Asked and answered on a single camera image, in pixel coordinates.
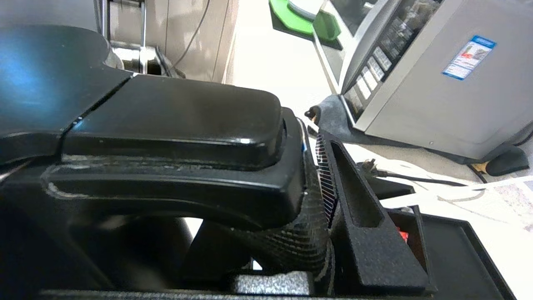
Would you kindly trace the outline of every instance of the white floor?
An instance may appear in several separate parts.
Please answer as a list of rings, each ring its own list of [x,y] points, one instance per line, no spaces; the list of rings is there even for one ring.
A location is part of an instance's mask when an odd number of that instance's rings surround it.
[[[300,118],[305,118],[303,113],[306,110],[331,94],[313,43],[274,30],[268,1],[239,2],[235,35],[225,83],[269,91],[278,96],[282,106],[291,108]],[[457,178],[467,184],[480,182],[468,167],[423,149],[368,145],[347,147],[355,161],[377,158],[385,170],[408,165],[411,169],[406,168],[404,173],[409,175],[425,173],[430,177],[443,175]],[[526,145],[525,150],[533,161],[533,143]],[[491,182],[528,174],[533,172],[528,170],[487,179]]]

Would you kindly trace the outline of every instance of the black cable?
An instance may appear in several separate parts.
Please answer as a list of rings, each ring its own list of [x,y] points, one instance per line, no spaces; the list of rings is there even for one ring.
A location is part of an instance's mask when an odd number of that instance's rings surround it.
[[[457,183],[454,181],[447,181],[447,180],[439,180],[439,179],[429,179],[429,178],[419,178],[419,177],[412,177],[402,174],[394,174],[394,173],[386,173],[386,175],[377,175],[377,177],[395,177],[395,178],[401,178],[401,179],[407,179],[412,181],[420,181],[420,182],[427,182],[427,183],[438,183],[438,184],[446,184],[451,186],[467,186],[466,184]]]
[[[480,172],[480,171],[477,171],[477,169],[474,168],[473,165],[469,164],[469,165],[467,165],[467,166],[468,166],[468,168],[469,168],[470,170],[472,170],[472,172],[474,172],[474,174],[475,174],[475,175],[481,180],[481,182],[483,182],[483,183],[488,183],[487,180],[485,179],[485,177],[483,177],[483,175],[481,174],[481,172]]]
[[[174,64],[172,64],[173,68],[176,67],[176,65],[178,65],[183,60],[183,58],[185,57],[185,55],[189,51],[189,48],[191,48],[192,41],[195,39],[196,34],[198,33],[201,24],[204,22],[204,18],[205,18],[205,15],[207,14],[207,9],[209,8],[209,3],[210,2],[211,2],[211,0],[207,0],[207,3],[205,4],[204,14],[200,18],[200,22],[198,23],[198,27],[196,27],[195,33],[192,34],[191,40],[189,42],[189,45],[187,45],[187,48],[185,48],[185,51],[183,52],[181,57]]]
[[[516,143],[516,144],[513,144],[513,146],[522,146],[523,144],[527,143],[531,137],[533,137],[533,130],[528,134],[528,136],[526,136],[525,139],[521,140],[520,142]]]

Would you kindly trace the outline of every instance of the mesh grille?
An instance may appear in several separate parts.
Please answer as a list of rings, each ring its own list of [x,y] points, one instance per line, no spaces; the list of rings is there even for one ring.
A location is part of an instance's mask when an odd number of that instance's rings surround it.
[[[332,173],[329,170],[328,157],[326,155],[325,141],[323,135],[317,136],[318,178],[320,179],[320,191],[324,202],[324,211],[328,221],[328,227],[331,227],[335,207],[337,206],[337,192]]]

